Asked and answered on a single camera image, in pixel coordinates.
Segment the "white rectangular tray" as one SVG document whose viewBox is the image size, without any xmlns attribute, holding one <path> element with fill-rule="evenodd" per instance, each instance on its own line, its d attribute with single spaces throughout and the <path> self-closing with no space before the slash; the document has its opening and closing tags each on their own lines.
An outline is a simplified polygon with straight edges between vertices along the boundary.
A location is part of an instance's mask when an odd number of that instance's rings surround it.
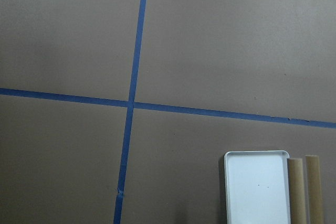
<svg viewBox="0 0 336 224">
<path fill-rule="evenodd" d="M 228 223 L 290 223 L 286 151 L 224 155 Z"/>
</svg>

